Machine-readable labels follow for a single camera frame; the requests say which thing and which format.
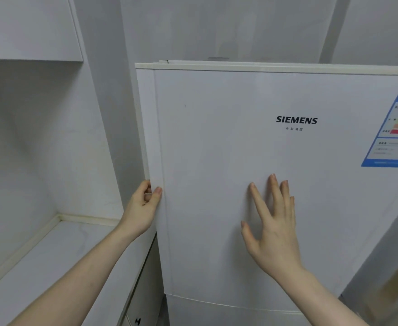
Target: cabinet door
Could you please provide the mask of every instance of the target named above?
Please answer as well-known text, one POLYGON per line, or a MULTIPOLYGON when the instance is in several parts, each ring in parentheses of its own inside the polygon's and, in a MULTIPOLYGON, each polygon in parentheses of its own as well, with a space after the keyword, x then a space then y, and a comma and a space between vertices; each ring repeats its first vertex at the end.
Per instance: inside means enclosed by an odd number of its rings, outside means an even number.
POLYGON ((155 326, 164 296, 158 242, 154 240, 143 267, 131 303, 126 311, 124 326, 155 326))
POLYGON ((82 61, 68 0, 0 0, 0 59, 82 61))

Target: marble countertop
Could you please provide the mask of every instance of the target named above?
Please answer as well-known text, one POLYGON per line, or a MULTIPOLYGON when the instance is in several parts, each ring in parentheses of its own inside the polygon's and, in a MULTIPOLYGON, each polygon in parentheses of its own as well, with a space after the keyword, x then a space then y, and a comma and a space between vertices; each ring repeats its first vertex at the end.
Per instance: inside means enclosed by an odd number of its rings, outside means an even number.
MULTIPOLYGON (((6 325, 113 228, 60 222, 0 280, 0 325, 6 325)), ((155 228, 134 241, 113 268, 84 326, 115 326, 145 261, 155 228)))

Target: finger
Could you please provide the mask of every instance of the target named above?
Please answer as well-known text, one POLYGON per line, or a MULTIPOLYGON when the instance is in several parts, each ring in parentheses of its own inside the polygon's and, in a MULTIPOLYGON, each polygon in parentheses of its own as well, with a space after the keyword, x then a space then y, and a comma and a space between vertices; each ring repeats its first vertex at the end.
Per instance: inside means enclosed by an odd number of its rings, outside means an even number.
POLYGON ((152 208, 156 209, 158 206, 158 203, 160 202, 162 194, 163 194, 163 189, 160 187, 157 187, 154 190, 154 193, 152 194, 151 199, 149 200, 149 202, 147 204, 150 205, 152 208))
POLYGON ((254 183, 251 183, 249 185, 249 189, 250 193, 252 194, 253 201, 255 202, 256 210, 258 211, 262 224, 264 225, 264 222, 267 221, 267 217, 271 216, 270 211, 267 208, 266 203, 262 199, 260 192, 258 191, 254 183))
POLYGON ((244 243, 249 254, 252 256, 256 255, 260 248, 260 243, 255 239, 250 230, 249 224, 245 221, 241 221, 241 235, 243 236, 244 243))
POLYGON ((283 197, 283 205, 285 207, 285 216, 291 217, 291 201, 289 199, 289 186, 287 180, 281 183, 280 190, 283 197))
POLYGON ((272 196, 273 196, 273 217, 281 217, 285 213, 285 207, 283 202, 282 193, 279 190, 278 180, 276 175, 272 174, 269 177, 272 196))
POLYGON ((144 196, 145 192, 147 191, 148 187, 151 185, 151 181, 145 180, 140 183, 136 192, 132 195, 137 201, 145 201, 144 196))
POLYGON ((296 226, 296 208, 294 207, 294 197, 290 197, 291 200, 291 222, 296 226))

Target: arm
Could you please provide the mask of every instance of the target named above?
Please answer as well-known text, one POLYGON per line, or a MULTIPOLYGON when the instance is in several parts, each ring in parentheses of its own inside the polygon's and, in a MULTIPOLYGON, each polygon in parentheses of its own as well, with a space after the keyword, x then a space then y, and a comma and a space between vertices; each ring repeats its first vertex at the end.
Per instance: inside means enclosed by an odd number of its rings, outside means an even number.
POLYGON ((367 326, 354 312, 324 288, 302 266, 296 237, 294 197, 288 181, 279 188, 276 176, 269 178, 273 216, 255 184, 250 191, 262 221, 262 237, 255 239, 249 225, 241 222, 247 250, 258 266, 275 279, 314 326, 367 326))
POLYGON ((150 195, 143 181, 133 194, 116 228, 88 252, 54 285, 22 311, 10 326, 81 325, 117 260, 154 219, 162 190, 150 195))

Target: forearm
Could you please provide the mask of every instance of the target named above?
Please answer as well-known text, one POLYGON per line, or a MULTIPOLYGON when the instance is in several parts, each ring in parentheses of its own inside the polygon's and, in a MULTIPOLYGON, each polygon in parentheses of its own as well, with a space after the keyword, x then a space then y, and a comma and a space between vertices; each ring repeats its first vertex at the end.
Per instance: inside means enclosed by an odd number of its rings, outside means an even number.
POLYGON ((367 326, 308 271, 290 272, 277 280, 313 326, 367 326))
POLYGON ((133 239, 131 235, 112 231, 10 325, 81 325, 133 239))

